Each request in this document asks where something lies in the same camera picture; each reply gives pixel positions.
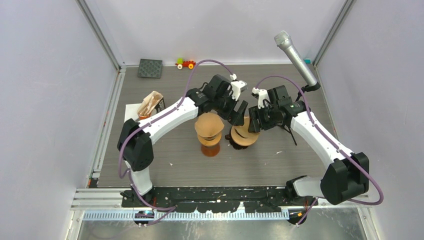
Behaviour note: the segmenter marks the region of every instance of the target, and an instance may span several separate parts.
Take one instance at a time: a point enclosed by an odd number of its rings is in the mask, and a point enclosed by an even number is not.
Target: white wall
[[[342,142],[370,159],[382,239],[422,239],[424,1],[356,1],[319,65]]]
[[[274,36],[286,30],[314,59],[345,0],[88,0],[115,55],[225,63],[288,63]]]
[[[1,1],[0,36],[0,239],[64,239],[116,71],[74,0]]]

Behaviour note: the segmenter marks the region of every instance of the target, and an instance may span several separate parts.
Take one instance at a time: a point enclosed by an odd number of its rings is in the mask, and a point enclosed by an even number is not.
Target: silver microphone
[[[302,75],[303,79],[306,81],[308,87],[305,92],[314,91],[320,88],[320,84],[312,74],[309,67],[306,65],[305,61],[301,58],[301,55],[296,50],[295,46],[292,43],[292,39],[287,34],[286,31],[281,31],[274,37],[277,47],[285,52],[287,57],[296,67],[297,71]]]

